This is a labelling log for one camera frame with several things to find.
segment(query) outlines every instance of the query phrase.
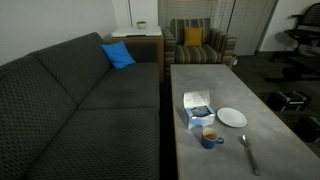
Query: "white box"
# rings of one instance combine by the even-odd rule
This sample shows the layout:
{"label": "white box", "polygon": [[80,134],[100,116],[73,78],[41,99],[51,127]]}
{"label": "white box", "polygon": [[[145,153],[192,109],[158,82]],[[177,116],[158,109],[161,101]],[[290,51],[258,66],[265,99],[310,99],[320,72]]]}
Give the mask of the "white box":
{"label": "white box", "polygon": [[184,93],[183,105],[186,115],[184,120],[188,129],[213,124],[216,113],[209,106],[209,90]]}

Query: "armchair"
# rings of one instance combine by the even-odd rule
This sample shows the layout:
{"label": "armchair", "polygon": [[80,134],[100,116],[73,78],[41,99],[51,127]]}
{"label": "armchair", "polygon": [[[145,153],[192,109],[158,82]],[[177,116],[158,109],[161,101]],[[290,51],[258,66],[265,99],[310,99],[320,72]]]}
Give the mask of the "armchair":
{"label": "armchair", "polygon": [[[184,28],[201,27],[201,46],[184,46]],[[234,59],[236,38],[210,28],[210,18],[172,19],[171,27],[163,29],[165,81],[170,82],[171,64],[226,64]]]}

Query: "blue mug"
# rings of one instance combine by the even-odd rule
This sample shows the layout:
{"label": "blue mug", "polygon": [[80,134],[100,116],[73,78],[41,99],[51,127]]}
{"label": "blue mug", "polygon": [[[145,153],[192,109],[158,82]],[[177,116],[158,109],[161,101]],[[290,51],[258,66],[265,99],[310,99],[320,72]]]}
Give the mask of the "blue mug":
{"label": "blue mug", "polygon": [[202,131],[201,145],[206,149],[212,149],[216,144],[223,144],[224,139],[211,128],[204,128]]}

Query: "sofa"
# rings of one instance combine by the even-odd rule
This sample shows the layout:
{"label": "sofa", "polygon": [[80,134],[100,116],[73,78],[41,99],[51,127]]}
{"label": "sofa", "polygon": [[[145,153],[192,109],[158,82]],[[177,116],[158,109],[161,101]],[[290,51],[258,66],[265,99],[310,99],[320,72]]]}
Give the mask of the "sofa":
{"label": "sofa", "polygon": [[[189,33],[186,33],[186,28],[191,28]],[[202,31],[197,45],[193,44],[197,39],[196,29]],[[165,38],[164,73],[167,84],[171,81],[171,64],[226,64],[229,68],[233,66],[237,39],[223,31],[211,28],[210,18],[172,19],[170,27],[163,29],[163,34]],[[191,45],[186,43],[188,37],[191,39]]]}
{"label": "sofa", "polygon": [[90,33],[0,66],[0,179],[159,179],[157,47],[126,44],[136,63],[115,69],[104,43]]}

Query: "gray table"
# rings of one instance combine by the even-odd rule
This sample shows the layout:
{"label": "gray table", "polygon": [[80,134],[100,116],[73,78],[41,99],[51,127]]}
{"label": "gray table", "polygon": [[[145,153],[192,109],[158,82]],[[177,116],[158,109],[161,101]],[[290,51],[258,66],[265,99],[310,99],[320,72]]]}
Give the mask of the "gray table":
{"label": "gray table", "polygon": [[[320,159],[225,65],[172,65],[172,101],[179,179],[320,179]],[[216,116],[211,126],[223,145],[204,149],[202,128],[188,130],[183,119],[184,92],[210,90],[217,112],[230,107],[248,123],[232,128]],[[260,168],[255,176],[239,138],[246,134]]]}

